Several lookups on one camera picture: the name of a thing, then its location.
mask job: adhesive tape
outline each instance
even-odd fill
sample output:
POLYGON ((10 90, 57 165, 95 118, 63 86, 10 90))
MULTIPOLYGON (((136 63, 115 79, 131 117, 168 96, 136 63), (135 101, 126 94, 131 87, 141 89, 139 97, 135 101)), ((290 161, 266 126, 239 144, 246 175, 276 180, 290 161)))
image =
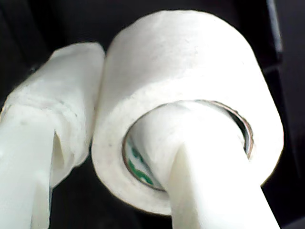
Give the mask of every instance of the adhesive tape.
POLYGON ((206 100, 229 109, 253 135, 249 160, 257 182, 276 166, 284 141, 279 114, 250 45, 225 21, 192 10, 141 18, 113 40, 103 74, 92 159, 101 182, 126 203, 171 213, 141 153, 124 145, 139 118, 167 103, 206 100))

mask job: black background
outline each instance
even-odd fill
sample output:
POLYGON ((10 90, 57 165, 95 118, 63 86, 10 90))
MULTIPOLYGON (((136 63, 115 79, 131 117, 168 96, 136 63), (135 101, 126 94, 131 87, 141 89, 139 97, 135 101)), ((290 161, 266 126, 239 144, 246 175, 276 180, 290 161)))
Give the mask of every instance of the black background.
MULTIPOLYGON (((283 52, 275 51, 265 0, 0 0, 0 104, 57 48, 98 41, 107 50, 121 29, 154 11, 211 12, 252 45, 280 113, 285 149, 263 191, 284 228, 305 216, 305 1, 275 2, 283 52)), ((171 219, 114 198, 90 157, 53 191, 50 229, 155 227, 171 228, 171 219)))

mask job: white plastic rod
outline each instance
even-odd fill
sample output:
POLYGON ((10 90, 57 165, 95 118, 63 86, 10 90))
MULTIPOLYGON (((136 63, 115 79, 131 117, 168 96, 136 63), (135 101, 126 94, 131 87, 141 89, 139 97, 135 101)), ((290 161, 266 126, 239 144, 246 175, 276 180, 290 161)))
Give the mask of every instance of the white plastic rod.
POLYGON ((279 229, 238 130, 225 110, 195 102, 160 107, 131 129, 169 194, 175 229, 279 229))
POLYGON ((42 110, 12 105, 0 122, 0 228, 47 229, 54 128, 42 110))

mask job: tape roll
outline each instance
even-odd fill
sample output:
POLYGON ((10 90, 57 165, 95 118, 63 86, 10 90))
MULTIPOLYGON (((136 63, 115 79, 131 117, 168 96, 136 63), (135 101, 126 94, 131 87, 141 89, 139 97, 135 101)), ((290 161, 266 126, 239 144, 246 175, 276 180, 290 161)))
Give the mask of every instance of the tape roll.
POLYGON ((141 18, 116 36, 107 53, 92 159, 115 196, 147 212, 169 215, 168 195, 129 172, 123 141, 140 117, 181 100, 216 101, 247 120, 253 132, 250 166, 260 184, 283 148, 276 106, 250 45, 235 28, 192 10, 141 18))

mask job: wrapped tape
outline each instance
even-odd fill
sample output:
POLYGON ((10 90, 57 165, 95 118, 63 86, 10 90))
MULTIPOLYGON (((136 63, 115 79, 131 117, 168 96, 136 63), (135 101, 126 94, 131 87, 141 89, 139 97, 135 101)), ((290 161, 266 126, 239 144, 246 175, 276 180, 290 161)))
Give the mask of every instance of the wrapped tape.
POLYGON ((42 110, 54 126, 51 187, 88 156, 103 62, 104 51, 97 43, 58 49, 6 99, 2 117, 12 105, 23 105, 42 110))
POLYGON ((147 212, 169 215, 169 198, 129 172, 124 139, 140 117, 181 100, 216 101, 247 120, 253 132, 250 167, 259 184, 283 148, 276 106, 250 45, 235 28, 191 10, 141 18, 108 50, 92 158, 99 179, 115 196, 147 212))

